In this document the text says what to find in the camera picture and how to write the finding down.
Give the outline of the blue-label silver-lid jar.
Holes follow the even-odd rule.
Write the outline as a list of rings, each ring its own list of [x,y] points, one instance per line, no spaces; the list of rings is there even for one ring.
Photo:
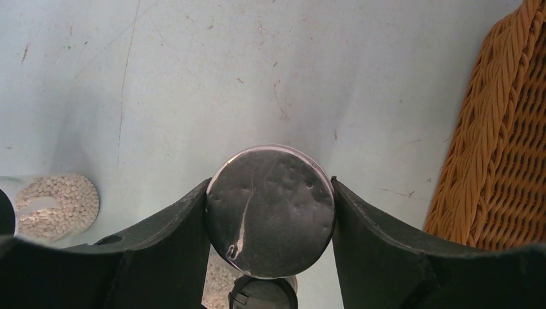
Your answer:
[[[326,173],[285,145],[236,154],[206,190],[211,245],[232,267],[258,279],[291,277],[310,268],[326,250],[335,219]]]

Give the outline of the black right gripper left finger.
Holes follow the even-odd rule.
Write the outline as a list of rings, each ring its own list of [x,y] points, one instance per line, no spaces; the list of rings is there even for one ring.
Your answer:
[[[2,308],[201,308],[209,182],[93,245],[1,236]]]

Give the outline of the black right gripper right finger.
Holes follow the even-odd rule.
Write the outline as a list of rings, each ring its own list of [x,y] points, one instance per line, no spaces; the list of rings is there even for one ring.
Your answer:
[[[370,205],[333,179],[333,248],[345,308],[544,308],[545,244],[460,245]]]

